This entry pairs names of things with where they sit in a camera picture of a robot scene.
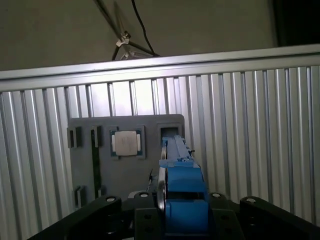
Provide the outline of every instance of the screw hole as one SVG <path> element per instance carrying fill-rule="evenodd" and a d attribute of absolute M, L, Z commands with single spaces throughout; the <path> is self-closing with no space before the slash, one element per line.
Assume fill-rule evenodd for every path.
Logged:
<path fill-rule="evenodd" d="M 225 228 L 224 231 L 225 231 L 227 234 L 232 234 L 232 229 L 231 229 L 231 228 Z"/>
<path fill-rule="evenodd" d="M 148 197 L 148 193 L 147 192 L 142 192 L 142 193 L 140 193 L 140 197 L 146 198 L 146 197 Z"/>
<path fill-rule="evenodd" d="M 152 232 L 154 231 L 154 229 L 153 229 L 152 227 L 148 226 L 148 227 L 146 227 L 146 228 L 144 229 L 144 231 L 145 231 L 146 233 L 152 233 Z"/>
<path fill-rule="evenodd" d="M 227 221 L 227 220 L 229 220 L 229 217 L 228 217 L 227 215 L 222 215 L 222 216 L 221 216 L 221 219 Z"/>
<path fill-rule="evenodd" d="M 114 200 L 116 200 L 113 196 L 108 197 L 107 199 L 105 199 L 107 202 L 113 202 Z"/>

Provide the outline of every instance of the silver metal panel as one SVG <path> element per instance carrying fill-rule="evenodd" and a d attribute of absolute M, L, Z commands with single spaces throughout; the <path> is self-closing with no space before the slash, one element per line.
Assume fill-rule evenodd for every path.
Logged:
<path fill-rule="evenodd" d="M 298 110 L 299 110 L 299 148 L 302 196 L 311 196 L 310 146 L 309 146 L 309 110 L 307 68 L 298 67 Z M 309 222 L 311 216 L 311 198 L 302 197 L 302 217 Z"/>
<path fill-rule="evenodd" d="M 280 175 L 280 207 L 290 211 L 290 174 L 289 174 L 289 136 L 286 74 L 284 69 L 277 69 L 275 77 L 276 118 L 278 133 L 278 158 Z"/>
<path fill-rule="evenodd" d="M 189 96 L 189 84 L 185 76 L 179 78 L 179 85 L 181 90 L 180 102 L 181 102 L 181 114 L 184 116 L 184 126 L 185 126 L 185 141 L 189 143 L 190 148 L 193 148 L 192 139 L 192 127 L 191 127 L 191 113 L 190 113 L 190 96 Z"/>
<path fill-rule="evenodd" d="M 230 73 L 223 74 L 223 90 L 225 104 L 225 119 L 226 119 L 226 144 L 227 144 L 227 159 L 229 164 L 229 181 L 230 181 L 230 197 L 238 202 L 240 200 L 239 190 L 239 169 L 237 162 L 236 135 L 235 135 L 235 113 L 233 106 L 233 86 Z"/>
<path fill-rule="evenodd" d="M 268 200 L 268 167 L 267 167 L 267 127 L 266 127 L 266 100 L 262 71 L 254 71 L 254 106 L 256 126 L 256 149 L 258 162 L 259 196 Z"/>
<path fill-rule="evenodd" d="M 153 115 L 153 91 L 151 80 L 140 80 L 134 83 L 137 115 Z"/>
<path fill-rule="evenodd" d="M 235 134 L 235 155 L 236 168 L 238 174 L 238 196 L 243 198 L 248 196 L 247 192 L 247 172 L 246 172 L 246 152 L 245 152 L 245 133 L 244 133 L 244 108 L 243 108 L 243 89 L 240 72 L 232 74 L 232 94 L 234 112 L 234 134 Z"/>
<path fill-rule="evenodd" d="M 267 84 L 267 108 L 269 120 L 270 138 L 270 160 L 271 160 L 271 182 L 272 182 L 272 202 L 274 205 L 281 207 L 281 174 L 280 174 L 280 161 L 279 161 L 279 140 L 278 140 L 278 122 L 277 122 L 277 94 L 276 94 L 276 72 L 268 70 L 266 72 L 265 82 Z"/>
<path fill-rule="evenodd" d="M 223 141 L 223 125 L 222 125 L 222 118 L 221 118 L 221 91 L 219 86 L 219 75 L 218 74 L 212 74 L 210 75 L 210 88 L 208 88 L 209 93 L 212 97 L 212 113 L 210 114 L 211 120 L 210 122 L 207 122 L 204 120 L 205 129 L 207 129 L 208 125 L 212 125 L 212 132 L 205 131 L 206 133 L 212 134 L 213 137 L 213 146 L 206 146 L 206 149 L 214 149 L 214 157 L 211 160 L 210 155 L 207 154 L 207 163 L 210 164 L 211 162 L 215 162 L 215 168 L 212 169 L 208 167 L 208 177 L 211 177 L 211 172 L 216 171 L 216 180 L 214 182 L 211 182 L 209 180 L 210 184 L 214 184 L 216 187 L 213 189 L 210 189 L 211 191 L 214 191 L 215 189 L 219 192 L 226 193 L 227 187 L 226 187 L 226 176 L 225 176 L 225 162 L 222 161 L 225 159 L 224 156 L 224 141 Z"/>
<path fill-rule="evenodd" d="M 89 89 L 90 109 L 92 117 L 109 117 L 110 107 L 108 98 L 108 86 L 106 83 L 92 84 Z"/>
<path fill-rule="evenodd" d="M 1 96 L 1 108 L 3 108 L 3 96 Z M 0 114 L 0 123 L 4 125 L 3 110 Z M 8 143 L 6 142 L 6 129 L 0 130 L 0 236 L 2 239 L 17 239 L 20 226 L 17 224 L 17 211 L 14 204 L 15 192 L 12 191 L 14 183 L 10 174 L 8 162 Z"/>
<path fill-rule="evenodd" d="M 131 116 L 137 115 L 137 99 L 132 97 L 130 93 L 129 82 L 115 82 L 113 86 L 113 101 L 115 113 L 113 116 Z M 134 84 L 131 85 L 132 90 L 135 93 Z"/>
<path fill-rule="evenodd" d="M 311 192 L 311 200 L 313 203 L 312 212 L 315 214 L 315 219 L 312 219 L 320 226 L 320 70 L 318 66 L 312 66 L 310 69 L 310 91 L 311 95 L 310 101 L 310 120 L 311 126 L 309 129 L 312 131 L 309 132 L 310 135 L 310 156 L 311 156 L 311 182 L 313 182 L 313 191 Z"/>
<path fill-rule="evenodd" d="M 313 45 L 0 72 L 1 239 L 26 239 L 74 211 L 66 128 L 81 117 L 182 114 L 211 191 L 235 202 L 259 196 L 320 225 L 319 53 Z"/>

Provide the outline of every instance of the bolt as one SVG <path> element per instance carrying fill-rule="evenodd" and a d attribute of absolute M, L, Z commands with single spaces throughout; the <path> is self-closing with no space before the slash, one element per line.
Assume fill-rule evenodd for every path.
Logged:
<path fill-rule="evenodd" d="M 116 200 L 114 197 L 108 197 L 106 199 L 107 202 L 113 202 L 114 200 Z"/>
<path fill-rule="evenodd" d="M 219 193 L 213 193 L 212 196 L 215 198 L 221 198 L 221 195 Z"/>
<path fill-rule="evenodd" d="M 246 201 L 251 204 L 254 204 L 256 202 L 256 200 L 254 200 L 253 198 L 247 198 Z"/>

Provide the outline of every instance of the metal bar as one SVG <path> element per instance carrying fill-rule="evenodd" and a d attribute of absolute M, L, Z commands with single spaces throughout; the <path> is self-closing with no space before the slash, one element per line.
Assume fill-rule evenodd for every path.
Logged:
<path fill-rule="evenodd" d="M 0 79 L 11 79 L 21 77 L 48 76 L 56 74 L 85 73 L 103 70 L 123 70 L 126 68 L 170 66 L 172 64 L 188 63 L 219 63 L 220 61 L 249 60 L 249 59 L 266 59 L 272 57 L 296 57 L 304 55 L 317 55 L 320 51 L 320 44 L 301 45 L 294 47 L 276 47 L 269 49 L 255 49 L 243 51 L 230 51 L 219 53 L 194 54 L 185 56 L 157 57 L 148 59 L 128 60 L 128 61 L 111 61 L 101 63 L 78 64 L 71 66 L 54 66 L 23 70 L 8 70 L 0 72 Z"/>

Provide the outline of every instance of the black plastic part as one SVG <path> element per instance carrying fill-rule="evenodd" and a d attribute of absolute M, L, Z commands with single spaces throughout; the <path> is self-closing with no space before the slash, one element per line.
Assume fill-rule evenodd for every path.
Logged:
<path fill-rule="evenodd" d="M 209 193 L 209 202 L 211 209 L 230 209 L 228 199 L 219 192 Z"/>
<path fill-rule="evenodd" d="M 208 220 L 208 234 L 165 234 L 164 218 L 156 207 L 156 195 L 139 192 L 123 203 L 118 197 L 102 196 L 30 239 L 257 240 L 279 236 L 320 239 L 319 227 L 258 197 L 246 197 L 237 204 L 221 193 L 215 198 L 211 198 L 212 194 L 209 196 L 212 214 Z"/>
<path fill-rule="evenodd" d="M 215 239 L 244 240 L 236 213 L 230 208 L 229 201 L 219 192 L 209 193 L 211 207 L 211 235 Z"/>
<path fill-rule="evenodd" d="M 116 60 L 116 57 L 118 55 L 119 50 L 120 50 L 120 47 L 115 46 L 115 49 L 114 49 L 114 52 L 113 52 L 112 58 L 111 58 L 112 61 Z"/>
<path fill-rule="evenodd" d="M 87 204 L 86 186 L 78 186 L 74 190 L 74 201 L 77 209 Z"/>
<path fill-rule="evenodd" d="M 67 128 L 67 140 L 68 140 L 68 147 L 70 149 L 72 148 L 78 148 L 82 145 L 82 132 L 81 127 L 68 127 Z"/>
<path fill-rule="evenodd" d="M 134 217 L 135 240 L 161 240 L 161 219 L 156 207 L 138 208 Z"/>
<path fill-rule="evenodd" d="M 212 215 L 213 222 L 215 224 L 215 229 L 212 234 L 216 237 L 216 239 L 245 239 L 244 233 L 241 229 L 241 225 L 234 211 L 212 209 Z"/>
<path fill-rule="evenodd" d="M 101 127 L 94 126 L 91 129 L 91 155 L 93 166 L 93 185 L 94 196 L 99 197 L 99 190 L 101 189 L 101 171 L 100 171 L 100 153 L 99 146 L 101 145 Z"/>
<path fill-rule="evenodd" d="M 273 238 L 274 233 L 285 233 L 286 238 L 318 240 L 320 228 L 259 197 L 240 200 L 242 229 L 246 239 Z"/>
<path fill-rule="evenodd" d="M 80 208 L 60 221 L 29 238 L 30 240 L 73 240 L 91 239 L 94 230 L 101 227 L 99 221 L 121 210 L 121 199 L 114 196 L 102 196 Z"/>

